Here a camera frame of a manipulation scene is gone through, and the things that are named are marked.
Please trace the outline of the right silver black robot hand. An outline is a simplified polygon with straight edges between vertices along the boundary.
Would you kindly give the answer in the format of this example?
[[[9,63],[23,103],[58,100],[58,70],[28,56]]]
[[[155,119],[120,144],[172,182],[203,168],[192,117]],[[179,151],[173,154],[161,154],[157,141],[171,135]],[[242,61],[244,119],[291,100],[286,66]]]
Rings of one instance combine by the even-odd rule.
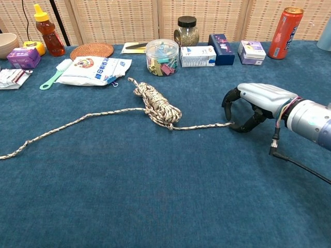
[[[239,133],[247,133],[268,119],[276,119],[281,108],[297,98],[298,95],[270,84],[241,83],[224,97],[222,107],[225,117],[231,120],[232,102],[242,98],[251,104],[254,111],[243,125],[233,124],[230,128]]]

